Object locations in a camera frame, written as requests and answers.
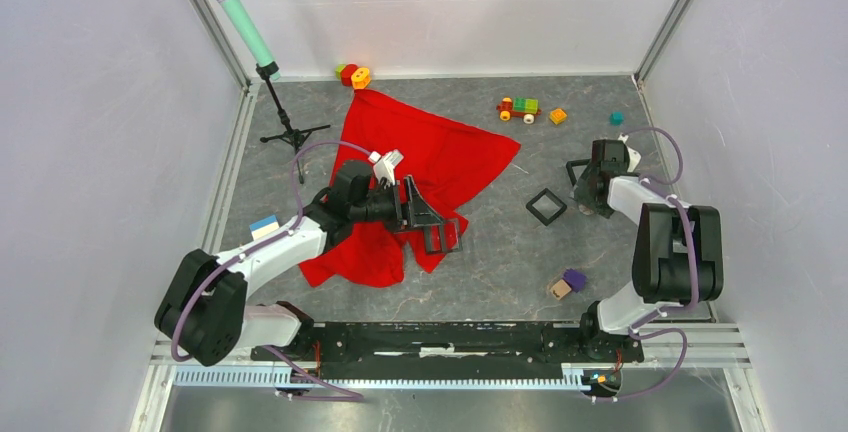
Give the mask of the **red garment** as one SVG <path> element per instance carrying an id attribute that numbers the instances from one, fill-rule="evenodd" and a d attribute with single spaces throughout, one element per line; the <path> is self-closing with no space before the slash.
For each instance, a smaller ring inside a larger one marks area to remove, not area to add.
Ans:
<path id="1" fill-rule="evenodd" d="M 410 175 L 428 204 L 445 218 L 468 220 L 458 212 L 493 182 L 520 150 L 515 140 L 443 118 L 402 103 L 376 90 L 355 92 L 341 134 L 333 168 L 362 158 L 354 145 L 377 152 L 398 150 L 404 158 L 400 176 Z M 417 264 L 433 272 L 443 255 L 425 251 L 421 232 L 393 234 L 380 223 L 354 226 L 351 236 L 324 255 L 301 263 L 312 287 L 339 275 L 369 287 L 389 287 L 404 279 L 404 248 Z"/>

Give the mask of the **black square frame box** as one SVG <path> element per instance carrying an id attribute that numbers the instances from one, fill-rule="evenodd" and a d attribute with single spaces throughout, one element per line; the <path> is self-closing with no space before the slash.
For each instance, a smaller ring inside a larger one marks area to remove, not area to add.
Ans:
<path id="1" fill-rule="evenodd" d="M 462 250 L 460 221 L 446 219 L 423 229 L 424 249 L 427 255 L 444 255 Z"/>

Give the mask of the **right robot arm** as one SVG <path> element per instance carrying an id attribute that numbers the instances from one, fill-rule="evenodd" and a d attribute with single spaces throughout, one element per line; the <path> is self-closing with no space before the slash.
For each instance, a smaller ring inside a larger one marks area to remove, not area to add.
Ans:
<path id="1" fill-rule="evenodd" d="M 655 318 L 714 301 L 724 289 L 719 211 L 663 192 L 636 173 L 638 159 L 624 140 L 599 139 L 589 157 L 566 164 L 580 206 L 603 218 L 619 213 L 637 227 L 630 281 L 581 317 L 577 344 L 591 360 L 612 353 L 618 337 L 633 338 Z"/>

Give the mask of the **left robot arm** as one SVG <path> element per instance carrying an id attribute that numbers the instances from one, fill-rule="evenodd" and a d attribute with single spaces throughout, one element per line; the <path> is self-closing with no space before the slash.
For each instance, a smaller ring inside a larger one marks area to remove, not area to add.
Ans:
<path id="1" fill-rule="evenodd" d="M 437 212 L 412 176 L 396 180 L 387 158 L 349 160 L 277 230 L 235 249 L 195 249 L 183 257 L 153 319 L 170 338 L 173 359 L 212 366 L 234 350 L 265 345 L 290 359 L 306 357 L 314 346 L 306 316 L 284 303 L 250 306 L 247 300 L 283 272 L 347 241 L 359 223 L 377 223 L 390 234 L 419 232 L 428 254 L 461 246 L 458 221 Z"/>

